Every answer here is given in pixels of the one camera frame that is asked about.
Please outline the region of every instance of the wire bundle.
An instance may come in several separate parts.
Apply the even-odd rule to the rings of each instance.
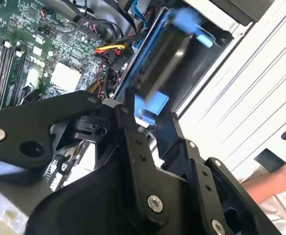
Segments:
[[[103,56],[107,54],[110,51],[114,51],[115,54],[120,55],[121,50],[125,49],[125,45],[110,45],[110,46],[104,46],[104,47],[98,47],[95,50],[95,53],[97,56]]]

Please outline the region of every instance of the black metal arm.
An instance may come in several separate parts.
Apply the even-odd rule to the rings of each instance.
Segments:
[[[75,92],[0,111],[0,181],[34,184],[55,154],[97,144],[96,170],[43,199],[26,235],[280,234],[219,160],[200,157],[175,115],[158,121],[156,168],[126,100]]]

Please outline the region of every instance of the black plastic bracket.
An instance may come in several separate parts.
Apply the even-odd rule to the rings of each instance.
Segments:
[[[127,206],[133,225],[145,233],[156,232],[169,220],[169,207],[157,178],[157,169],[146,136],[139,133],[128,108],[115,107],[116,121],[120,130],[120,152],[123,166]],[[160,199],[162,209],[153,211],[148,198]]]
[[[53,158],[50,128],[59,122],[62,136],[69,120],[96,113],[102,106],[88,92],[74,92],[21,106],[0,110],[0,176],[15,183],[32,183],[40,179]]]

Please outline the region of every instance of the blue plastic tab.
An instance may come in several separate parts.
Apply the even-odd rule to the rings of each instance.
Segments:
[[[201,30],[201,19],[197,12],[191,8],[178,9],[175,12],[173,24],[185,33],[196,34],[196,38],[206,47],[213,45],[214,39]]]
[[[165,94],[156,92],[151,100],[145,104],[144,100],[140,96],[135,95],[134,115],[148,124],[154,125],[155,119],[151,115],[146,114],[144,111],[147,110],[155,115],[159,115],[168,100],[169,97],[167,97]]]
[[[169,97],[167,97],[165,94],[156,92],[148,104],[146,104],[146,110],[153,114],[159,115],[168,100]]]
[[[208,48],[212,47],[213,45],[213,41],[211,40],[211,38],[209,38],[203,33],[198,35],[196,38],[198,41],[200,41],[202,44],[204,44]]]

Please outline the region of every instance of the yellow cable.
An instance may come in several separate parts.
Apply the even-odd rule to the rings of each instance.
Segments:
[[[125,49],[125,45],[111,45],[111,46],[105,46],[105,47],[98,47],[96,48],[97,50],[109,50],[109,49],[113,49],[113,48],[122,48],[122,49]]]

